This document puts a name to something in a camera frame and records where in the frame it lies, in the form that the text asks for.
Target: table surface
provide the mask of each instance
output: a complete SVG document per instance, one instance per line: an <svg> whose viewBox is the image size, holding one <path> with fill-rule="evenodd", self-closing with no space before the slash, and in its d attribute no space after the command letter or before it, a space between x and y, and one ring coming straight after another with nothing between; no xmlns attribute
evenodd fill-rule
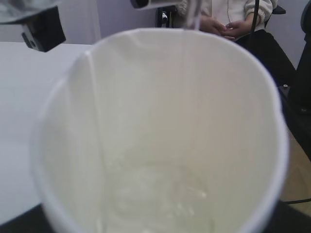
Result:
<svg viewBox="0 0 311 233"><path fill-rule="evenodd" d="M0 42L0 225L39 204L28 145L53 85L90 45L62 44L50 52Z"/></svg>

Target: white wall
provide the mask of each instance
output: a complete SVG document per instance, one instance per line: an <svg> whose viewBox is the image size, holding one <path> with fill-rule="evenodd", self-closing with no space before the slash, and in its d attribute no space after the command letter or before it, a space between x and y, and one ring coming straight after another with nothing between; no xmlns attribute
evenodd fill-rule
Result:
<svg viewBox="0 0 311 233"><path fill-rule="evenodd" d="M295 67L305 46L305 34L301 30L302 12L309 0L279 0L278 4L286 9L285 15L273 15L267 26L267 31L284 49Z"/></svg>
<svg viewBox="0 0 311 233"><path fill-rule="evenodd" d="M21 34L20 25L0 25L0 41L21 42Z"/></svg>
<svg viewBox="0 0 311 233"><path fill-rule="evenodd" d="M135 10L130 0L97 0L97 4L102 37L156 24L156 10Z"/></svg>

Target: paper cup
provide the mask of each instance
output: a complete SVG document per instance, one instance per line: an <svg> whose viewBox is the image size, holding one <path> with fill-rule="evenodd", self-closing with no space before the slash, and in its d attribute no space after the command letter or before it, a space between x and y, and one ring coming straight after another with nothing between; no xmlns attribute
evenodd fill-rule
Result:
<svg viewBox="0 0 311 233"><path fill-rule="evenodd" d="M94 45L55 87L31 149L44 209L60 233L104 231L115 161L125 171L185 167L207 187L212 232L259 233L287 153L266 69L233 42L175 29L127 31Z"/></svg>

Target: hand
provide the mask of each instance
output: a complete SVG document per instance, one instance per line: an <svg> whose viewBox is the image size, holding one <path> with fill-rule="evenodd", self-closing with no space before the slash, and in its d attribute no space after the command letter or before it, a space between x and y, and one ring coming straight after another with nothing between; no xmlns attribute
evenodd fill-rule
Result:
<svg viewBox="0 0 311 233"><path fill-rule="evenodd" d="M221 32L226 31L227 28L224 24L220 23L212 17L201 16L200 30L206 33L221 35Z"/></svg>
<svg viewBox="0 0 311 233"><path fill-rule="evenodd" d="M252 31L254 14L249 14L245 21L235 21L226 25L227 30L222 31L222 36L229 40L238 39L241 36L247 35Z"/></svg>

